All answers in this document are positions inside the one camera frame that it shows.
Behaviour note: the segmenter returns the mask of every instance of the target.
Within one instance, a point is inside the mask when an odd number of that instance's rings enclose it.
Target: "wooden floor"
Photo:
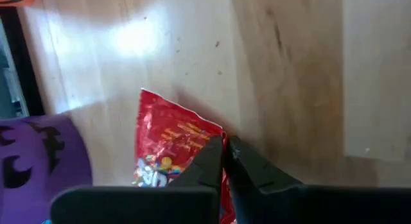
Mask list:
[[[96,184],[130,184],[141,87],[315,184],[410,186],[411,0],[36,0],[20,9],[48,114]]]

